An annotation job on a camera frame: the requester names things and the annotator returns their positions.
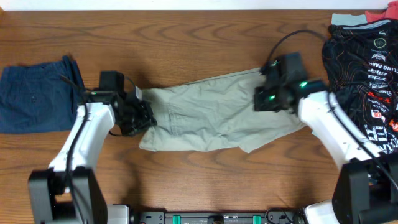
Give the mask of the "khaki cargo shorts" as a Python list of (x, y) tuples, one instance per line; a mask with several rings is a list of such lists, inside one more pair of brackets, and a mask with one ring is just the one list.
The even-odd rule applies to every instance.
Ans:
[(251, 152), (305, 127), (287, 111), (254, 111), (254, 90), (265, 78), (254, 68), (168, 88), (143, 91), (157, 125), (143, 135), (148, 151)]

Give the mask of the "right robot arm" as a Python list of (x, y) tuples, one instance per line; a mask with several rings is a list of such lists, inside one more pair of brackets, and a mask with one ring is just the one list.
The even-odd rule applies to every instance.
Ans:
[(269, 59), (255, 111), (287, 110), (310, 127), (340, 174), (330, 200), (306, 206), (294, 223), (389, 223), (397, 220), (397, 154), (386, 154), (348, 118), (322, 80), (309, 80), (298, 52)]

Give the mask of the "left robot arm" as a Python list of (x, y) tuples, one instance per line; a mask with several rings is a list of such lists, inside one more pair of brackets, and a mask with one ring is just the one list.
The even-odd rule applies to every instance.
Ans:
[(130, 223), (127, 205), (108, 205), (95, 169), (104, 140), (114, 126), (120, 136), (133, 137), (157, 121), (142, 91), (126, 92), (126, 77), (102, 71), (98, 88), (80, 88), (77, 117), (60, 152), (47, 169), (33, 170), (28, 179), (35, 223)]

